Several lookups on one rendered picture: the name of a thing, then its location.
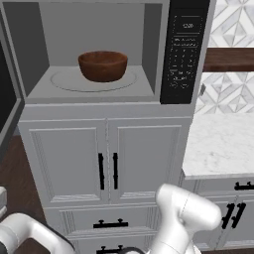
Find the white drawer front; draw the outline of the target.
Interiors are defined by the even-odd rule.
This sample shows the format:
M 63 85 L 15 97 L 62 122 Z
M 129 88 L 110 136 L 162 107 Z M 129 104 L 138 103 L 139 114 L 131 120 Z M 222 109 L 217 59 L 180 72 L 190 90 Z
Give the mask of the white drawer front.
M 76 254 L 96 254 L 96 250 L 101 246 L 107 248 L 117 248 L 118 245 L 126 247 L 137 247 L 143 251 L 148 251 L 152 245 L 154 235 L 122 235 L 120 237 L 100 237 L 86 239 L 71 239 Z
M 200 180 L 196 184 L 195 192 L 202 195 L 237 194 L 239 192 L 254 193 L 254 190 L 235 190 L 234 186 L 237 182 L 239 182 L 241 185 L 246 185 L 247 182 L 251 182 L 251 184 L 254 185 L 254 178 Z
M 67 238 L 103 234 L 156 232 L 160 215 L 154 204 L 101 205 L 45 208 L 47 224 Z M 118 218 L 129 222 L 128 227 L 93 228 L 103 219 L 116 222 Z

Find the grey built-in microwave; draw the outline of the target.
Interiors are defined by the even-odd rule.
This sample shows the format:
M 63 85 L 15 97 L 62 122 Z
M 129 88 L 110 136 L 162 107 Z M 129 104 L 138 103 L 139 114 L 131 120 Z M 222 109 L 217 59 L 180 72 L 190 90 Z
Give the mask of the grey built-in microwave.
M 154 101 L 196 97 L 216 0 L 0 0 L 0 27 L 28 103 Z M 124 75 L 93 82 L 86 52 L 127 56 Z

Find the dark wooden wall shelf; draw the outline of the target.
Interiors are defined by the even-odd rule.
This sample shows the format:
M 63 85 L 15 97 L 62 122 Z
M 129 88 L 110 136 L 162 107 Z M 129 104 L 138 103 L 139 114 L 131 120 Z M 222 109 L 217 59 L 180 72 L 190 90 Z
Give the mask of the dark wooden wall shelf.
M 254 71 L 254 48 L 208 48 L 203 71 Z

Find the grey microwave door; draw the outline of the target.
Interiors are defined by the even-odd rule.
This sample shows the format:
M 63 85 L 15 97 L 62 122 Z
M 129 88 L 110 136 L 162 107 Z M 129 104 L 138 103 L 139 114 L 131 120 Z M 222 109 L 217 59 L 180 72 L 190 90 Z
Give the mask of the grey microwave door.
M 0 7 L 0 163 L 15 132 L 24 105 Z

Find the white cupboard door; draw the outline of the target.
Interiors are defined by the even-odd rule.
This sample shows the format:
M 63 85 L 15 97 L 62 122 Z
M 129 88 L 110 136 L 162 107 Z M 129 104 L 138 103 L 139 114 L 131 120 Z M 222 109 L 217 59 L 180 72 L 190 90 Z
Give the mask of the white cupboard door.
M 19 129 L 42 206 L 108 202 L 103 119 L 22 121 Z M 104 158 L 104 190 L 100 189 L 98 153 Z
M 244 247 L 254 248 L 254 194 L 241 195 L 239 198 L 246 206 L 235 228 L 237 240 Z
M 189 118 L 109 119 L 107 123 L 111 202 L 153 202 L 160 185 L 179 182 Z M 118 154 L 117 190 L 113 153 Z
M 235 195 L 208 196 L 207 199 L 217 204 L 221 210 L 221 218 L 226 215 L 229 203 L 234 203 L 236 207 L 237 197 Z M 231 233 L 232 219 L 229 219 L 225 229 L 221 228 L 222 220 L 212 231 L 200 231 L 194 235 L 193 243 L 200 251 L 221 250 L 227 246 L 228 237 Z

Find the brown wooden bowl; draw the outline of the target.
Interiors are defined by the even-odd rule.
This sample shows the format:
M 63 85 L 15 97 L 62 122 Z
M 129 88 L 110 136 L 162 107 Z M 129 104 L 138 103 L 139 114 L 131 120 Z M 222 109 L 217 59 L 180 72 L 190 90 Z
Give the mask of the brown wooden bowl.
M 78 57 L 83 76 L 95 82 L 119 80 L 126 71 L 127 63 L 127 56 L 118 52 L 96 51 Z

